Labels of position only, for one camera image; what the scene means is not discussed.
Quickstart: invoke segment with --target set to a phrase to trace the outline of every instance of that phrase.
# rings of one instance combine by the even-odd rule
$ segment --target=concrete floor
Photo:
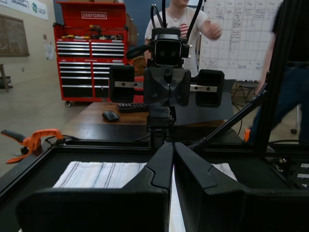
[[[235,96],[234,102],[243,103],[241,95]],[[88,103],[76,103],[71,108],[66,108],[61,100],[58,77],[41,78],[29,82],[14,85],[10,93],[0,89],[0,130],[12,130],[31,136],[35,130],[46,128],[61,129],[73,117],[84,110]],[[256,111],[250,113],[243,120],[240,136],[243,137],[244,129],[253,121]],[[292,135],[290,130],[296,122],[296,111],[293,110],[283,122],[272,132],[271,141],[298,139],[298,135]],[[240,123],[233,128],[238,131]],[[18,154],[20,145],[14,140],[0,136],[0,176],[11,169],[14,164],[6,164],[13,158],[12,154]]]

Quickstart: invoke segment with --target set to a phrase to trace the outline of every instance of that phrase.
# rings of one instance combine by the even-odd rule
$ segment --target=dark jeans
[[[302,120],[299,140],[309,141],[309,69],[287,68],[279,94],[278,105],[271,129],[297,105],[301,104]],[[258,111],[251,127],[249,142],[254,142],[261,109]]]

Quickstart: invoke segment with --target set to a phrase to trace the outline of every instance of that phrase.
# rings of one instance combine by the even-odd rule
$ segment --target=striped towel
[[[97,163],[71,162],[54,188],[103,188],[119,189],[135,177],[146,163]],[[227,163],[213,164],[219,171],[236,179]],[[172,177],[172,197],[169,217],[169,232],[185,232],[178,199],[175,176]]]

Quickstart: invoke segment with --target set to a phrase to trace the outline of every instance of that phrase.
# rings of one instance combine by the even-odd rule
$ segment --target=white t-shirt
[[[166,12],[166,23],[168,28],[179,28],[181,31],[181,36],[186,37],[187,31],[189,29],[190,23],[193,19],[195,13],[195,9],[191,7],[186,7],[184,10],[184,13],[181,18],[175,19],[168,15]],[[193,29],[190,34],[189,42],[188,44],[192,45],[193,48],[190,48],[189,55],[191,55],[191,58],[185,58],[183,68],[188,69],[191,71],[191,76],[197,76],[197,59],[195,55],[195,46],[197,43],[197,35],[199,32],[200,27],[202,24],[208,19],[207,14],[205,14],[202,11],[199,11],[197,19],[195,21],[195,24],[193,26]],[[154,16],[154,24],[157,28],[160,27],[160,23],[157,16]],[[145,39],[151,39],[153,24],[151,23],[151,20],[149,21],[148,27],[146,29]]]

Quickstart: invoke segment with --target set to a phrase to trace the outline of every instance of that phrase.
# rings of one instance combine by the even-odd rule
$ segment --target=black cable
[[[188,30],[188,32],[187,32],[187,40],[188,40],[188,42],[189,42],[189,37],[190,37],[191,31],[192,31],[193,26],[194,26],[194,24],[195,24],[195,21],[196,21],[196,19],[197,19],[197,15],[198,15],[198,13],[199,13],[201,7],[202,7],[202,3],[203,3],[203,0],[199,0],[198,5],[197,5],[197,9],[195,10],[193,19],[192,19],[191,24],[190,24],[190,26],[189,26],[189,30]]]
[[[238,105],[238,106],[240,106],[240,107],[244,107],[243,105],[240,105],[240,104],[237,104],[237,103],[233,103],[234,105]]]
[[[151,49],[151,46],[146,45],[146,44],[139,46],[139,47],[132,48],[132,49],[130,49],[126,52],[126,58],[127,59],[134,59],[135,57],[143,55],[144,52],[146,52],[149,49]]]
[[[162,22],[162,18],[160,16],[159,10],[155,4],[152,4],[151,9],[150,9],[150,17],[151,17],[151,22],[153,24],[153,27],[155,28],[154,10],[155,10],[156,16],[158,17],[160,26],[163,27],[163,22]]]
[[[146,138],[148,138],[148,137],[150,137],[149,134],[146,135],[146,136],[144,136],[144,137],[141,137],[141,138],[139,138],[139,139],[137,139],[137,140],[134,140],[134,142],[139,142],[139,141],[141,141],[141,140],[143,140],[143,139],[146,139]]]
[[[71,135],[65,135],[65,134],[63,134],[62,136],[63,136],[64,138],[70,138],[70,139],[72,139],[72,140],[80,140],[79,138],[74,137],[74,136],[71,136]],[[52,143],[49,141],[49,140],[52,139],[52,138],[55,138],[55,136],[47,137],[47,138],[44,140],[44,142],[47,142],[47,143],[50,144],[50,145],[55,145],[55,144],[52,144]]]
[[[162,18],[163,18],[163,27],[166,28],[166,15],[165,15],[165,0],[162,0]]]
[[[293,139],[277,140],[277,141],[269,142],[268,144],[279,144],[279,143],[305,143],[309,145],[309,141],[300,141],[300,140],[293,140]]]
[[[172,117],[174,118],[174,120],[173,120],[173,122],[172,122],[172,125],[174,125],[175,124],[175,122],[176,122],[176,115],[174,114],[174,112],[173,111],[169,111],[170,112],[170,114],[172,115]]]
[[[150,18],[151,18],[151,22],[153,24],[153,28],[156,28],[155,27],[154,6],[153,5],[151,5],[151,8],[150,8]]]
[[[238,109],[238,111],[240,111],[240,109],[237,107],[237,105],[236,105],[235,103],[232,103],[232,104],[233,104],[233,106],[235,106],[235,107]],[[241,121],[240,121],[240,128],[239,128],[239,131],[238,131],[238,134],[237,134],[237,135],[240,134],[241,128],[242,128],[242,119],[241,119]]]

